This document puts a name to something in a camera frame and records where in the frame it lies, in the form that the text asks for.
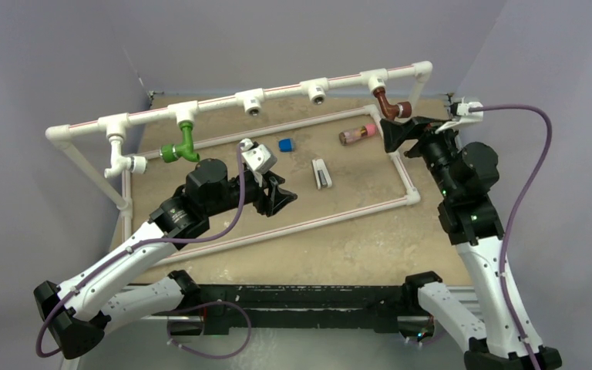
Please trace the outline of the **pink capped colourful can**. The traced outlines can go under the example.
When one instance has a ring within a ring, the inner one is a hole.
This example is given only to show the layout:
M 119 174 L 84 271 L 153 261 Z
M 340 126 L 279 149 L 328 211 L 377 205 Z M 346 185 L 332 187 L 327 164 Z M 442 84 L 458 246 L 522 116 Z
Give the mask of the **pink capped colourful can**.
M 377 126 L 374 123 L 360 126 L 354 129 L 342 131 L 338 134 L 340 144 L 348 146 L 358 141 L 368 139 L 378 132 Z

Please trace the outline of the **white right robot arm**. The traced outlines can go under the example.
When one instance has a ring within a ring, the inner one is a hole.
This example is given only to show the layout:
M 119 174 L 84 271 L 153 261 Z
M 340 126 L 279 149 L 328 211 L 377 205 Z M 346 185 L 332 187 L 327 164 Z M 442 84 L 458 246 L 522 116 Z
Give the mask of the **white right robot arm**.
M 452 297 L 432 272 L 405 279 L 404 308 L 431 314 L 462 350 L 467 369 L 560 368 L 559 351 L 530 322 L 503 251 L 506 232 L 488 195 L 500 178 L 496 152 L 480 142 L 460 147 L 456 132 L 437 132 L 436 124 L 428 117 L 381 119 L 380 129 L 386 153 L 414 141 L 405 157 L 422 158 L 442 194 L 439 222 L 469 272 L 482 315 Z

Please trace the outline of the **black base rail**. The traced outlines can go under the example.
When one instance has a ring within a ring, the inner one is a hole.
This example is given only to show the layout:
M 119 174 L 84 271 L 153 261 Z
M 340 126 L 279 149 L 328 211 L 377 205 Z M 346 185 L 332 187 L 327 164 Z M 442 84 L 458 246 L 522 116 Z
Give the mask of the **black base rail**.
M 193 316 L 208 335 L 247 327 L 368 329 L 413 338 L 441 331 L 405 285 L 203 284 L 184 311 L 163 309 L 160 315 Z

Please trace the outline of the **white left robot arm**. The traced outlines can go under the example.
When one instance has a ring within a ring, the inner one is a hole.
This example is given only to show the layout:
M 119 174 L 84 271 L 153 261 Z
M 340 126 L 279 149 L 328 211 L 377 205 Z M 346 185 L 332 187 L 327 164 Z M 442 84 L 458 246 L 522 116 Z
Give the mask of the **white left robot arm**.
M 188 244 L 204 243 L 210 217 L 235 210 L 234 226 L 244 205 L 272 217 L 298 196 L 281 189 L 284 178 L 272 171 L 255 177 L 239 160 L 239 174 L 229 177 L 226 164 L 201 160 L 184 184 L 151 213 L 125 242 L 93 266 L 59 284 L 44 281 L 33 294 L 44 321 L 36 341 L 42 358 L 42 338 L 50 333 L 58 352 L 78 358 L 95 348 L 118 324 L 162 311 L 190 315 L 199 304 L 195 283 L 185 273 L 172 273 L 138 298 L 125 298 L 120 290 L 149 267 Z

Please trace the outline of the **brown water faucet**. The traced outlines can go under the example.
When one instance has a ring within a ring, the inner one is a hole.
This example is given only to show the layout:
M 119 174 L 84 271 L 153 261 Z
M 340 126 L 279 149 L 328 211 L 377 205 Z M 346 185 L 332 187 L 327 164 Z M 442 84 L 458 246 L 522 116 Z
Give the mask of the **brown water faucet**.
M 377 99 L 382 115 L 386 119 L 395 121 L 396 119 L 408 119 L 412 116 L 412 104 L 409 101 L 391 104 L 387 99 L 384 87 L 373 89 L 372 95 Z

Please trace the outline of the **white water faucet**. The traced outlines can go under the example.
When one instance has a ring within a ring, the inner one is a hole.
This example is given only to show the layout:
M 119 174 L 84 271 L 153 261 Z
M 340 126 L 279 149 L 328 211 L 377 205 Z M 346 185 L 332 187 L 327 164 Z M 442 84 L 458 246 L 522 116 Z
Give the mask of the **white water faucet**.
M 142 174 L 146 172 L 148 159 L 144 156 L 124 156 L 122 153 L 123 138 L 121 136 L 110 136 L 111 146 L 110 165 L 104 170 L 104 177 L 114 178 L 125 171 Z

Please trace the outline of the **white stapler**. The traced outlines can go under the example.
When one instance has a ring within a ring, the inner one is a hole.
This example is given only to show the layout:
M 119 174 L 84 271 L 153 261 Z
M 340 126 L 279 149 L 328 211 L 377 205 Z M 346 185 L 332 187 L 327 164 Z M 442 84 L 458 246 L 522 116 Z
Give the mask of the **white stapler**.
M 324 160 L 321 158 L 312 160 L 312 167 L 317 189 L 322 190 L 332 187 L 331 175 Z

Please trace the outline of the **green water faucet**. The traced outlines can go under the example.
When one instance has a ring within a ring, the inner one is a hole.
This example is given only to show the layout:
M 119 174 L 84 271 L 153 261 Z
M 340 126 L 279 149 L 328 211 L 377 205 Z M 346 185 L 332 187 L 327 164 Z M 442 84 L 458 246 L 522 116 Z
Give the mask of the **green water faucet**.
M 180 159 L 198 163 L 200 155 L 194 149 L 193 123 L 188 120 L 180 121 L 178 127 L 182 134 L 182 141 L 178 144 L 167 144 L 160 147 L 160 158 L 164 163 L 172 163 Z

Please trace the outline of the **blue cube block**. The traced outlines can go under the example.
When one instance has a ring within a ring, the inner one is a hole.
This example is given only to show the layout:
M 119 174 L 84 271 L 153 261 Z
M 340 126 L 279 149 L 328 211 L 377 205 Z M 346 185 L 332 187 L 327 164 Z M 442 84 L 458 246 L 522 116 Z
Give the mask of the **blue cube block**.
M 278 149 L 282 153 L 290 153 L 295 150 L 295 143 L 292 138 L 285 138 L 278 141 Z

